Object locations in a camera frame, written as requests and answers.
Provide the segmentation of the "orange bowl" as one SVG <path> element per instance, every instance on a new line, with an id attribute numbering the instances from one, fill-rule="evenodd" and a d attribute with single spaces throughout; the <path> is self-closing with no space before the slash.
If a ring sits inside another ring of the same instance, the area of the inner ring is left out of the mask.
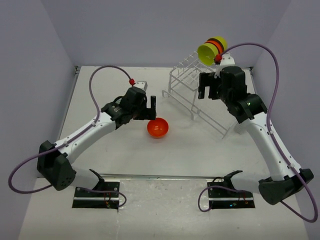
<path id="1" fill-rule="evenodd" d="M 206 43 L 206 44 L 214 45 L 214 46 L 218 49 L 218 52 L 219 52 L 220 54 L 222 53 L 222 49 L 221 49 L 221 46 L 220 46 L 219 42 L 213 41 L 212 38 L 210 38 L 210 39 L 208 39 L 205 43 Z"/>
<path id="2" fill-rule="evenodd" d="M 151 137 L 159 139 L 167 135 L 169 124 L 164 118 L 156 117 L 147 123 L 146 129 Z"/>

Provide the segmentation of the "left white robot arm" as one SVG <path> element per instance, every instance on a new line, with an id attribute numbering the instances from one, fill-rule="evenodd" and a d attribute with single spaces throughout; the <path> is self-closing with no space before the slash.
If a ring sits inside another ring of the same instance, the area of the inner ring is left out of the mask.
<path id="1" fill-rule="evenodd" d="M 147 99 L 143 89 L 130 87 L 125 95 L 107 103 L 92 121 L 71 135 L 55 143 L 43 142 L 37 170 L 57 191 L 74 186 L 97 197 L 104 190 L 103 178 L 93 169 L 74 167 L 75 160 L 99 139 L 130 120 L 155 120 L 156 116 L 156 97 L 152 95 Z"/>

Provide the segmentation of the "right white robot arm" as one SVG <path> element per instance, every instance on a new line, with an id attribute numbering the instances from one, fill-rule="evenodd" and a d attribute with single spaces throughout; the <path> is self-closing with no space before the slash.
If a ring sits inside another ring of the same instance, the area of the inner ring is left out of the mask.
<path id="1" fill-rule="evenodd" d="M 258 191 L 270 205 L 298 193 L 314 174 L 303 169 L 283 145 L 272 124 L 267 121 L 267 107 L 255 93 L 247 92 L 246 74 L 238 66 L 224 67 L 219 76 L 215 72 L 199 74 L 198 98 L 221 100 L 228 112 L 249 133 L 266 162 L 270 176 L 258 182 Z"/>

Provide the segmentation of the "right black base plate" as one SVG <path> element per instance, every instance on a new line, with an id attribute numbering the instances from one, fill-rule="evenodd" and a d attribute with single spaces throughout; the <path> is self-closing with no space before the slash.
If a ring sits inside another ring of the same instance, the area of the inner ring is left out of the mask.
<path id="1" fill-rule="evenodd" d="M 233 192 L 221 188 L 207 190 L 209 207 L 215 209 L 254 209 L 255 202 L 251 192 Z"/>

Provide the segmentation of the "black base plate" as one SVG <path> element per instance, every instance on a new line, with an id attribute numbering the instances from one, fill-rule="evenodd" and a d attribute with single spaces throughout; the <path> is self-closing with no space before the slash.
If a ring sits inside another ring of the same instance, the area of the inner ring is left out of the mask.
<path id="1" fill-rule="evenodd" d="M 233 192 L 221 188 L 207 190 L 209 207 L 215 209 L 254 209 L 255 202 L 251 192 Z"/>
<path id="2" fill-rule="evenodd" d="M 72 208 L 118 210 L 119 204 L 120 201 L 118 193 L 94 193 L 77 187 L 73 196 Z"/>

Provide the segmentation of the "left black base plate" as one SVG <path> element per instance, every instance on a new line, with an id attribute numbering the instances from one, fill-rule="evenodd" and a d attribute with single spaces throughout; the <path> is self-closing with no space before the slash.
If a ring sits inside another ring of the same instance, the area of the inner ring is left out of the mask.
<path id="1" fill-rule="evenodd" d="M 73 196 L 72 208 L 118 210 L 119 204 L 120 201 L 118 193 L 94 193 L 77 187 Z"/>

